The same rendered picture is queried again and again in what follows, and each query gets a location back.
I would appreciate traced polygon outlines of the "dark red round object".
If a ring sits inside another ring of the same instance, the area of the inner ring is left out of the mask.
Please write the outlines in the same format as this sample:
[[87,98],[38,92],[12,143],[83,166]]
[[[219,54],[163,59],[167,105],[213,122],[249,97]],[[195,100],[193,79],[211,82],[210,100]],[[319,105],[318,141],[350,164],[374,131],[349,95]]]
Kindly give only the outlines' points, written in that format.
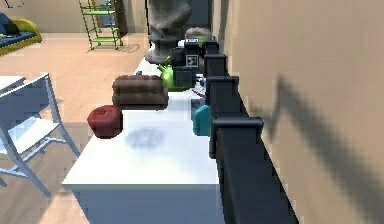
[[123,130],[122,110],[114,105],[97,107],[88,115],[87,122],[97,138],[114,138]]

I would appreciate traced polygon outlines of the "white folding chair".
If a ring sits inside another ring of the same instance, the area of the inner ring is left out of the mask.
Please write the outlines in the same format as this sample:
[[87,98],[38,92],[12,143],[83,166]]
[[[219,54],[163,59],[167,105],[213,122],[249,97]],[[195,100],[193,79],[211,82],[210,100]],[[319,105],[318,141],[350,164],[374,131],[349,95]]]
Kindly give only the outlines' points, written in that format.
[[0,154],[14,166],[0,174],[29,179],[46,196],[51,193],[28,163],[51,143],[67,144],[80,151],[63,125],[49,73],[0,94]]

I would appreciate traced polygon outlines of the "grey and green round object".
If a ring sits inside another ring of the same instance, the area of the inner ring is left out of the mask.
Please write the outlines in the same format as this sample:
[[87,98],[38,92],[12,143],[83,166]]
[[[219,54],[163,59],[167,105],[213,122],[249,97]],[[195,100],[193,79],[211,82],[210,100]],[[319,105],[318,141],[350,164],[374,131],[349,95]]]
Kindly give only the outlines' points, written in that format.
[[186,39],[198,39],[200,42],[210,41],[212,39],[212,33],[207,28],[191,27],[185,32]]

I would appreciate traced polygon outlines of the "yellow and blue sofa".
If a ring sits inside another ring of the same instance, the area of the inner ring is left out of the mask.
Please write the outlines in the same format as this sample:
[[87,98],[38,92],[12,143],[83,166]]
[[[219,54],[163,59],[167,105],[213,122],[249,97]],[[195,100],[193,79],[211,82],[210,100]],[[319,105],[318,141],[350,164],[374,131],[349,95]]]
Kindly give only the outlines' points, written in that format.
[[[6,32],[8,25],[17,28],[19,34],[8,34]],[[0,56],[41,42],[41,33],[34,22],[23,18],[10,19],[6,14],[0,13]]]

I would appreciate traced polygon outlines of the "brown snakeskin clutch purse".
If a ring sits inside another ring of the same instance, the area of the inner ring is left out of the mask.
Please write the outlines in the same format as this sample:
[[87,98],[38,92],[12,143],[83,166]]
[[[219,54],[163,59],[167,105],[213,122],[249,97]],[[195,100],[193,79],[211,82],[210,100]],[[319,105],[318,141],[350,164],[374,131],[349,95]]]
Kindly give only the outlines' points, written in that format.
[[122,75],[112,89],[112,102],[122,110],[164,110],[168,106],[168,88],[159,76]]

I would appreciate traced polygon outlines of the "green watering can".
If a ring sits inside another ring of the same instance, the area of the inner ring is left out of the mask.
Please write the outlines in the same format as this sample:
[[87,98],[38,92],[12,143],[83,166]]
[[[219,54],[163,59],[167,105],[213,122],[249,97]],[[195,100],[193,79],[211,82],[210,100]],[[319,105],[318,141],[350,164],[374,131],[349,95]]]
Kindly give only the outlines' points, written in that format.
[[160,77],[162,78],[164,85],[168,88],[169,92],[183,92],[191,88],[175,87],[173,84],[173,70],[171,65],[159,64],[157,68],[160,70]]

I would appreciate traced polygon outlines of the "white long table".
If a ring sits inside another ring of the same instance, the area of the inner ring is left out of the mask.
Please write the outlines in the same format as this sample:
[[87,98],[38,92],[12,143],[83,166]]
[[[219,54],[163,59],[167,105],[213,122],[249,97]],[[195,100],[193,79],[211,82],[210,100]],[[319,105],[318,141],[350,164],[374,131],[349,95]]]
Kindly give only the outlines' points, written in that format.
[[198,96],[164,110],[125,110],[123,131],[92,137],[62,182],[90,224],[224,224],[209,139],[193,133]]

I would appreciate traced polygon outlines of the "teal rounded object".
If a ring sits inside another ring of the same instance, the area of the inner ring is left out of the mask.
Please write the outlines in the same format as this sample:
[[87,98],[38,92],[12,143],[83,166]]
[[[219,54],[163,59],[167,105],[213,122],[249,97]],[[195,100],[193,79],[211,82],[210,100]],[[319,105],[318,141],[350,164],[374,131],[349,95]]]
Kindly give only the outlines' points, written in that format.
[[208,105],[199,107],[192,117],[193,133],[196,136],[210,136],[211,130],[211,108]]

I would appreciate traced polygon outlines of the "green ladder shelf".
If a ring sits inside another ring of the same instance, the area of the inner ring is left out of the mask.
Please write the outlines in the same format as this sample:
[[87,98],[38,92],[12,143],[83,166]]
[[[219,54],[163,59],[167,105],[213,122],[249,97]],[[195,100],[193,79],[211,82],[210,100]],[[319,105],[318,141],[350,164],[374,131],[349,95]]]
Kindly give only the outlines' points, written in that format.
[[89,41],[89,48],[94,50],[102,44],[110,43],[115,50],[122,45],[115,0],[78,0],[81,17]]

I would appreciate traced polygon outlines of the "white small table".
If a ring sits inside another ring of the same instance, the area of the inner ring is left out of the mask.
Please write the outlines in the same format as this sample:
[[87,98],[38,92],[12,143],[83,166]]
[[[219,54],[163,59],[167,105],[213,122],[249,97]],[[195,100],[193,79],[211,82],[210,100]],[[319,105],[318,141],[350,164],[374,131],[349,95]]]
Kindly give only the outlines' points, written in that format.
[[21,86],[25,80],[24,76],[0,76],[0,95]]

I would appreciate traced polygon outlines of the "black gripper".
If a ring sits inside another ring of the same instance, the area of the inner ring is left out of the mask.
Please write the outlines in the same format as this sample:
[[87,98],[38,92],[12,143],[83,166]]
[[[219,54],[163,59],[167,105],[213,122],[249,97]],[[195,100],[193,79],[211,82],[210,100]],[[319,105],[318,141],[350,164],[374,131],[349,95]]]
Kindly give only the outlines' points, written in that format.
[[170,65],[173,70],[175,87],[192,88],[195,86],[197,68],[187,66],[187,55],[183,47],[176,47],[171,50]]

